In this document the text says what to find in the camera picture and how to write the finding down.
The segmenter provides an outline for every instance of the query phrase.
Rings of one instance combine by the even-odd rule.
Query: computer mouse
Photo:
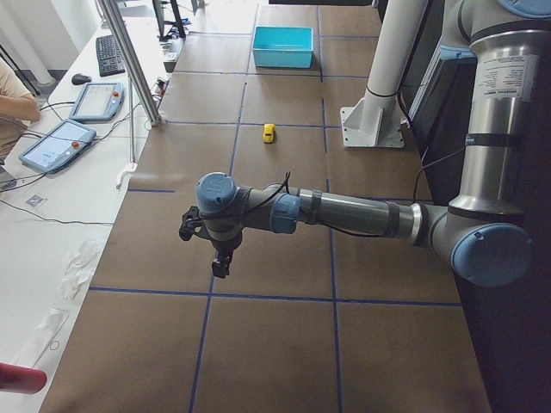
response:
[[[71,83],[74,85],[85,84],[91,81],[92,81],[92,78],[90,76],[83,75],[82,73],[77,73],[71,79]]]

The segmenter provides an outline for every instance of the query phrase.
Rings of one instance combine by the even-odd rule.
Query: yellow toy car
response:
[[[276,135],[276,125],[273,123],[266,123],[264,125],[264,133],[262,139],[264,143],[271,144],[274,141],[274,136]]]

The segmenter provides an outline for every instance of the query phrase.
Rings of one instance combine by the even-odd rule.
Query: white desk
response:
[[[125,18],[125,21],[148,84],[153,86],[158,77],[166,79],[163,54],[156,39],[155,21],[144,18]],[[73,102],[77,99],[82,86],[71,84],[75,73],[91,76],[93,82],[121,82],[127,85],[127,73],[99,77],[95,38],[108,33],[107,29],[96,32],[51,94],[49,103]],[[139,102],[139,97],[136,93],[133,96],[135,105]],[[55,109],[62,118],[66,118],[71,111],[70,106],[59,106]],[[121,111],[111,122],[90,126],[96,129],[98,137],[102,137],[128,111],[126,98]],[[29,129],[47,133],[59,122],[58,116],[52,110],[46,109],[42,112],[42,119]],[[149,128],[145,112],[138,106],[134,113],[137,157],[144,147]],[[126,179],[122,188],[117,190],[115,178],[130,160],[129,129],[129,120],[125,120],[108,138],[86,151],[66,170],[45,176],[24,188],[0,194],[0,200],[48,219],[114,222],[127,189]],[[33,142],[35,139],[23,137],[9,154],[5,169],[12,176],[37,174],[22,165],[17,158]],[[33,179],[19,181],[18,185]],[[27,200],[33,195],[38,195],[45,201],[32,207]],[[108,225],[62,225],[45,222],[0,204],[0,361],[14,362],[22,348],[34,336],[34,329],[52,308],[60,309],[67,316],[49,348],[34,364],[35,368],[46,371],[46,387],[32,396],[0,393],[0,411],[30,413],[39,410],[52,383],[88,286],[88,283],[82,285],[75,299],[65,300],[60,292],[60,282],[81,244],[93,241],[102,249],[110,230]]]

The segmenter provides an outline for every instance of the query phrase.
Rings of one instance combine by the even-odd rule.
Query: keyboard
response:
[[[96,39],[96,54],[101,77],[125,72],[121,50],[116,45],[112,34]]]

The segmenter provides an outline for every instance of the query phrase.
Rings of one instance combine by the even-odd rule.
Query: white sticker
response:
[[[473,101],[520,97],[531,102],[539,57],[535,54],[479,61]]]

